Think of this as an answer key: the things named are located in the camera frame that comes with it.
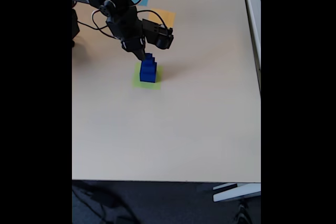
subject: yellow square marker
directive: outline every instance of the yellow square marker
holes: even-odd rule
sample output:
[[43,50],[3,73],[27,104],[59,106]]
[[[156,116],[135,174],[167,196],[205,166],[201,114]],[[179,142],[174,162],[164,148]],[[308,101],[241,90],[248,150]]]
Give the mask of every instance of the yellow square marker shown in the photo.
[[[161,16],[161,18],[166,23],[166,26],[168,28],[173,27],[176,13],[168,12],[167,10],[155,9],[155,8],[151,8],[151,10],[157,12]],[[155,13],[149,13],[148,20],[152,22],[156,22],[158,24],[162,23],[159,17],[157,17]]]

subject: blue cube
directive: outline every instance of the blue cube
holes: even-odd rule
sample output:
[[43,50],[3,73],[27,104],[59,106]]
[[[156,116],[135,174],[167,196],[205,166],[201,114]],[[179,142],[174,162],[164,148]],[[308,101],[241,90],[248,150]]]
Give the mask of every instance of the blue cube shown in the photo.
[[156,80],[155,58],[152,54],[146,53],[146,59],[141,62],[140,81],[155,82]]

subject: floor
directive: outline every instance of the floor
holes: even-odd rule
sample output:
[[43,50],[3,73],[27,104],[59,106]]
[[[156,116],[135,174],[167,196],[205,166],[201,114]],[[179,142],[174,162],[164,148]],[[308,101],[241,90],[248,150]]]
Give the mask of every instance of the floor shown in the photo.
[[[217,202],[213,192],[204,190],[201,183],[171,182],[87,182],[118,194],[133,210],[142,224],[226,224],[235,223],[238,201]],[[96,202],[74,188],[94,210],[102,213]],[[247,199],[248,213],[253,224],[260,224],[261,196]],[[123,209],[106,208],[108,221],[128,214]],[[72,194],[73,224],[102,224],[83,203]]]

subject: green square marker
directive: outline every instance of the green square marker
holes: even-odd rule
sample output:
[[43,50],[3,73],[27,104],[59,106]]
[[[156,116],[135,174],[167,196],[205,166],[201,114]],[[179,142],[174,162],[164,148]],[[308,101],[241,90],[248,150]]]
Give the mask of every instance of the green square marker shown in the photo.
[[156,80],[155,83],[140,81],[140,68],[141,63],[135,64],[135,70],[133,75],[133,87],[143,88],[143,89],[161,89],[161,76],[162,76],[162,66],[156,67]]

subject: beige tabletop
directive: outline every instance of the beige tabletop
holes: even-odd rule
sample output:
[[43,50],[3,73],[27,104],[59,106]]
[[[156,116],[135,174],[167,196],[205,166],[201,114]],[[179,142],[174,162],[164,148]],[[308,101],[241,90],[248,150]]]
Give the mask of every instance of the beige tabletop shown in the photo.
[[[146,45],[163,68],[159,90],[133,87],[137,58],[80,25],[72,178],[260,182],[261,101],[245,0],[149,0],[138,9],[150,8],[176,14],[171,48]],[[93,25],[93,7],[75,10]]]

